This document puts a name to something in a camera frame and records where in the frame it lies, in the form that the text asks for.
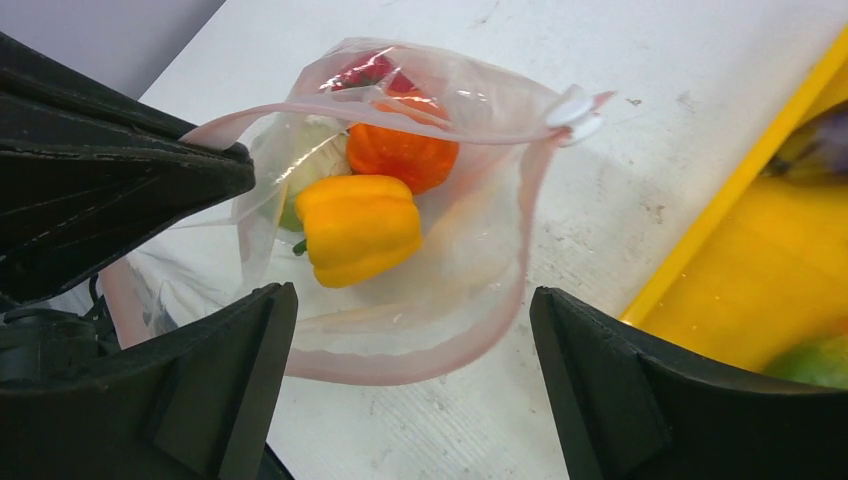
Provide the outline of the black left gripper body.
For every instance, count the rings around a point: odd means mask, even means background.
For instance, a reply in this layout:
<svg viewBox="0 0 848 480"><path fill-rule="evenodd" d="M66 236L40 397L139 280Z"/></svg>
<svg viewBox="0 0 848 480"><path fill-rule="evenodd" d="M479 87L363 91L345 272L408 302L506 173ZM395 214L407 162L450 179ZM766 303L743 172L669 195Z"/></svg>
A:
<svg viewBox="0 0 848 480"><path fill-rule="evenodd" d="M97 275L88 281L92 307L83 315L27 307L1 318L1 380L42 381L120 351Z"/></svg>

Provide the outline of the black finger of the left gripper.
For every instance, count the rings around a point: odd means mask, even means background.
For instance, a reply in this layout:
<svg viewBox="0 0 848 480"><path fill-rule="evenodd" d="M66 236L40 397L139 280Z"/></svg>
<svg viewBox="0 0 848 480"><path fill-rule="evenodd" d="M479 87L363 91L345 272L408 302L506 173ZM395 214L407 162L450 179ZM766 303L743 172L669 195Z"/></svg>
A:
<svg viewBox="0 0 848 480"><path fill-rule="evenodd" d="M1 35L1 90L42 105L177 141L195 126Z"/></svg>
<svg viewBox="0 0 848 480"><path fill-rule="evenodd" d="M1 302L63 293L255 184L248 158L149 149L1 155Z"/></svg>

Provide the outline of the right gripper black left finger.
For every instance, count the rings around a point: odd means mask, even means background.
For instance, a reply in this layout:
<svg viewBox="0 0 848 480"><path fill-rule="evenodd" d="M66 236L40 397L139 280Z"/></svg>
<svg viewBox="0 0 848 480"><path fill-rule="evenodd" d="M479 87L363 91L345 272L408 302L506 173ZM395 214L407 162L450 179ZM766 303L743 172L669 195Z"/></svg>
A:
<svg viewBox="0 0 848 480"><path fill-rule="evenodd" d="M267 436L298 311L269 284L42 381L1 380L5 479L286 479Z"/></svg>

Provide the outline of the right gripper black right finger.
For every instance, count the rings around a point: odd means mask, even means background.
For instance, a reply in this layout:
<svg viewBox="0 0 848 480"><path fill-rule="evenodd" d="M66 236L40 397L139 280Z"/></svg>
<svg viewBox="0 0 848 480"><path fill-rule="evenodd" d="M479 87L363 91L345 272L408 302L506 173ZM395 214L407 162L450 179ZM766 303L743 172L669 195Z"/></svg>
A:
<svg viewBox="0 0 848 480"><path fill-rule="evenodd" d="M557 288L529 318L573 479L843 479L847 394L701 356Z"/></svg>

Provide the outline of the green orange mango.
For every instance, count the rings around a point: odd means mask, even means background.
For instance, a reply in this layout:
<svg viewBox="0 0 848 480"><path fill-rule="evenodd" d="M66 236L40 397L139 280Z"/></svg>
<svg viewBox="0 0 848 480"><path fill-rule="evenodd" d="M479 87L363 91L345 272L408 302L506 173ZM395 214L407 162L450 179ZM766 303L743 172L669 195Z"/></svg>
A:
<svg viewBox="0 0 848 480"><path fill-rule="evenodd" d="M764 375L828 388L847 388L847 334L802 342L773 358Z"/></svg>

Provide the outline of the yellow plastic tray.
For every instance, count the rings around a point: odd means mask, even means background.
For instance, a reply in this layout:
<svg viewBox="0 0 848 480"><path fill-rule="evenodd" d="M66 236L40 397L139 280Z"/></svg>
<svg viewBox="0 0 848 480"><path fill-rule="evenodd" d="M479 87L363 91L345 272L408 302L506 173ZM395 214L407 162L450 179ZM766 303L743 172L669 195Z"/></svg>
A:
<svg viewBox="0 0 848 480"><path fill-rule="evenodd" d="M621 315L633 327L758 371L847 330L847 189L762 169L800 125L847 97L840 34Z"/></svg>

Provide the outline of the yellow bell pepper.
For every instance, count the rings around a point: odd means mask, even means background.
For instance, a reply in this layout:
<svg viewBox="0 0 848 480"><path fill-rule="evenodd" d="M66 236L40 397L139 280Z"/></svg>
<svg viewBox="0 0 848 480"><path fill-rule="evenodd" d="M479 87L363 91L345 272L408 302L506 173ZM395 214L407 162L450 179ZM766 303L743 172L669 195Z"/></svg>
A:
<svg viewBox="0 0 848 480"><path fill-rule="evenodd" d="M409 259L422 244L421 218L411 190L381 175L332 176L304 189L295 212L317 282L345 288Z"/></svg>

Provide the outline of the pale green cabbage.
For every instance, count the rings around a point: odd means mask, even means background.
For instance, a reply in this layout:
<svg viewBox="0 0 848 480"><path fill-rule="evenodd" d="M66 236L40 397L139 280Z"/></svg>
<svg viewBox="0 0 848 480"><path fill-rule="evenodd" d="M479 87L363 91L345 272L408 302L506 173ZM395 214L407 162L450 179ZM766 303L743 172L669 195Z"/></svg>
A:
<svg viewBox="0 0 848 480"><path fill-rule="evenodd" d="M282 202L280 228L303 231L295 203L306 187L323 178L352 174L346 155L347 140L344 122L316 115L305 118L294 138L291 159L283 175L287 190Z"/></svg>

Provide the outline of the clear zip top bag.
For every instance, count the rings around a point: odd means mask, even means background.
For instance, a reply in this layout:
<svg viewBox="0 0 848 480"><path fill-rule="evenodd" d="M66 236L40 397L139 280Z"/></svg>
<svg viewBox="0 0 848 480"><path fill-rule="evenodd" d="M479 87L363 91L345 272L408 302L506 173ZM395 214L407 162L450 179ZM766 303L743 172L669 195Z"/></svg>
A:
<svg viewBox="0 0 848 480"><path fill-rule="evenodd" d="M416 89L331 91L329 79L381 52ZM523 75L435 47L347 38L303 68L286 99L211 120L193 146L250 145L255 187L165 230L104 269L101 287L129 347L222 309L270 282L299 301L286 374L351 385L403 385L454 371L490 350L524 296L531 227L546 170L560 147L601 125L608 93L554 91ZM314 277L279 227L283 175L309 115L454 141L448 179L417 195L421 247L345 288Z"/></svg>

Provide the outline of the dark purple round eggplant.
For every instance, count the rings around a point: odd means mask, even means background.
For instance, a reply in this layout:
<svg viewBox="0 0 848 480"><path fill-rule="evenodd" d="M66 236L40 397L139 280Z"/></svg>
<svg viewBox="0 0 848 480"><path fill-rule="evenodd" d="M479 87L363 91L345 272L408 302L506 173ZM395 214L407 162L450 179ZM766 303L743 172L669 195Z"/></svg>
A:
<svg viewBox="0 0 848 480"><path fill-rule="evenodd" d="M803 186L847 184L847 102L794 130L760 173Z"/></svg>

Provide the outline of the orange pumpkin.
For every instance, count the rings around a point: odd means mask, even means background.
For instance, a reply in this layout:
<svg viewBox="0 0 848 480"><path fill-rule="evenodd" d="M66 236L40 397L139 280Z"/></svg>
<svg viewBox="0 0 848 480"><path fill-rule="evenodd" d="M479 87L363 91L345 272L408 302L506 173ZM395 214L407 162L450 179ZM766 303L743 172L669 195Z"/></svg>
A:
<svg viewBox="0 0 848 480"><path fill-rule="evenodd" d="M457 161L460 144L358 123L348 130L346 155L356 174L385 175L404 182L413 194L442 185Z"/></svg>

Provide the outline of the red tomato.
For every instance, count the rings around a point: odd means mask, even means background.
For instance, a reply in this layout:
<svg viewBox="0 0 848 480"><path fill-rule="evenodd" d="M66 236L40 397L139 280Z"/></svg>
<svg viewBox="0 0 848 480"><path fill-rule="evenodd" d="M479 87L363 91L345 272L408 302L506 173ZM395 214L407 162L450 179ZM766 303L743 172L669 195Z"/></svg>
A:
<svg viewBox="0 0 848 480"><path fill-rule="evenodd" d="M416 89L400 68L381 52L361 55L327 82L331 91L366 86L380 86L395 93L409 93Z"/></svg>

